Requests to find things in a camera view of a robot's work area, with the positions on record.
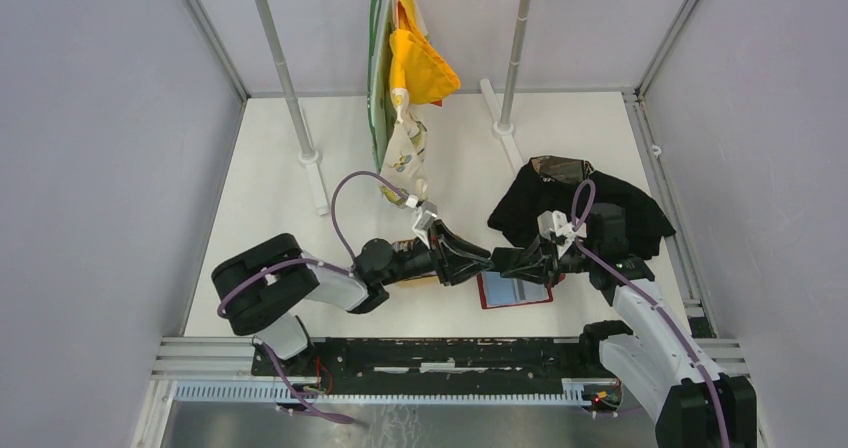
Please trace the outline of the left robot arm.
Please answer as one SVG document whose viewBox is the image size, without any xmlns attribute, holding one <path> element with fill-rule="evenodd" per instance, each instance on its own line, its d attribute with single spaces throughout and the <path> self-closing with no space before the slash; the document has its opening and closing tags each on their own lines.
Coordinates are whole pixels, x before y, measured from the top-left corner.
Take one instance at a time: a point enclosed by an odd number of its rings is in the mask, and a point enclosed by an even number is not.
<svg viewBox="0 0 848 448">
<path fill-rule="evenodd" d="M 314 362 L 310 336 L 291 310 L 303 300 L 367 314 L 389 298 L 388 286 L 436 277 L 445 286 L 461 284 L 494 268 L 490 251 L 465 241 L 445 224 L 433 222 L 421 237 L 365 243 L 348 268 L 318 259 L 283 233 L 213 269 L 219 317 L 237 336 L 267 348 L 290 375 Z"/>
</svg>

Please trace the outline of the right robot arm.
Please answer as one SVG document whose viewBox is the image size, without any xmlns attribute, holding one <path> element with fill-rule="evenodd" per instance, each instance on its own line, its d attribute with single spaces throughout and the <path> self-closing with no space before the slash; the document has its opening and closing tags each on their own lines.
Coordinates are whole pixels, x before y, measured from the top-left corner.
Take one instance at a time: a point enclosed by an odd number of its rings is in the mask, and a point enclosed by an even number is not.
<svg viewBox="0 0 848 448">
<path fill-rule="evenodd" d="M 505 278 L 552 286 L 585 273 L 617 313 L 585 325 L 577 360 L 591 376 L 620 380 L 654 423 L 660 447 L 755 447 L 757 399 L 751 382 L 710 358 L 669 310 L 655 275 L 633 254 L 621 207 L 596 204 L 581 216 L 547 211 L 525 248 L 497 248 Z"/>
</svg>

